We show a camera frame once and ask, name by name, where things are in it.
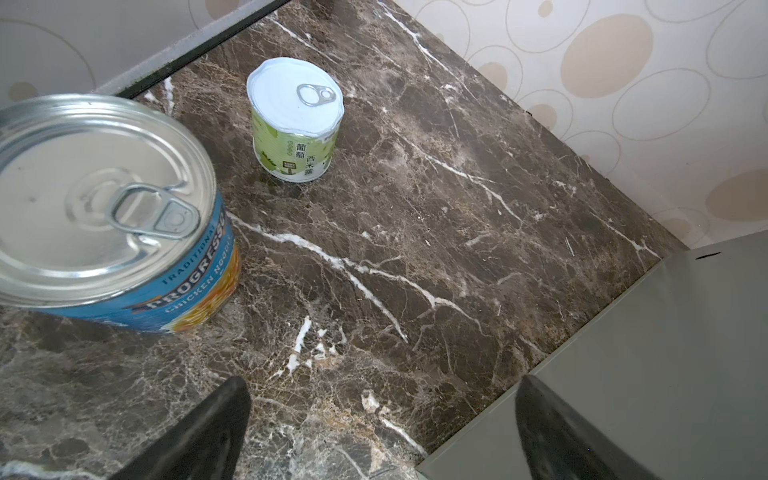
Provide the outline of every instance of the blue label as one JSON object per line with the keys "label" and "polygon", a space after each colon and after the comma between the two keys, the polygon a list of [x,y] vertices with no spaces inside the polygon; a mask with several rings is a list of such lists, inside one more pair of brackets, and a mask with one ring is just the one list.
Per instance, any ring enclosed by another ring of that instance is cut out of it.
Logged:
{"label": "blue label", "polygon": [[102,302],[39,311],[146,332],[177,332],[215,314],[237,286],[239,269],[232,227],[217,193],[200,240],[155,280]]}

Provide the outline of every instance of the soup can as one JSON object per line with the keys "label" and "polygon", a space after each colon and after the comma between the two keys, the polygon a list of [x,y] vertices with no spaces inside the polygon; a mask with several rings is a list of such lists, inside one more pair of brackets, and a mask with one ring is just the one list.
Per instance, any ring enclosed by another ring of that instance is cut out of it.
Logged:
{"label": "soup can", "polygon": [[321,68],[271,58],[248,77],[253,151],[262,167],[289,182],[326,173],[344,116],[339,85]]}
{"label": "soup can", "polygon": [[205,149],[134,101],[52,95],[0,111],[0,223],[5,305],[169,333],[237,286]]}

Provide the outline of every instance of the pull tab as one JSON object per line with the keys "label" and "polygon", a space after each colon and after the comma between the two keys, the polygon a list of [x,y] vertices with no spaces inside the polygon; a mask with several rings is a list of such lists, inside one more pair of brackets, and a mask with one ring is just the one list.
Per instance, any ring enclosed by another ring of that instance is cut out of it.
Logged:
{"label": "pull tab", "polygon": [[[118,210],[129,195],[151,192],[160,198],[160,203],[151,212],[148,220],[141,225],[131,226],[120,223]],[[114,228],[128,233],[140,233],[151,237],[181,240],[189,237],[200,224],[197,208],[176,197],[168,190],[150,184],[128,184],[114,193],[104,218]]]}
{"label": "pull tab", "polygon": [[329,104],[336,100],[336,92],[332,88],[322,85],[301,84],[296,87],[296,94],[299,95],[299,100],[302,103],[310,107]]}

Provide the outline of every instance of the patterned wallpaper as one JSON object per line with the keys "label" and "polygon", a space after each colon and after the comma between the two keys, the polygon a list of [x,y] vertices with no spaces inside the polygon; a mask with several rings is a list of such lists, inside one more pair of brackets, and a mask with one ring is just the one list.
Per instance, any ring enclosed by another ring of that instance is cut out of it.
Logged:
{"label": "patterned wallpaper", "polygon": [[396,0],[690,247],[768,230],[766,0]]}
{"label": "patterned wallpaper", "polygon": [[143,77],[121,78],[132,68],[171,45],[191,50],[263,3],[2,0],[0,108],[43,94],[117,93]]}

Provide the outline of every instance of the green can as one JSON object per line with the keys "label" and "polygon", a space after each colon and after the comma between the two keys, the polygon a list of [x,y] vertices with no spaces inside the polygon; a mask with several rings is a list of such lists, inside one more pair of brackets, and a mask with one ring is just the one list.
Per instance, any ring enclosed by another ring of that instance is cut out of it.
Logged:
{"label": "green can", "polygon": [[344,115],[333,78],[308,61],[271,58],[250,74],[247,90],[261,166],[297,183],[326,173]]}

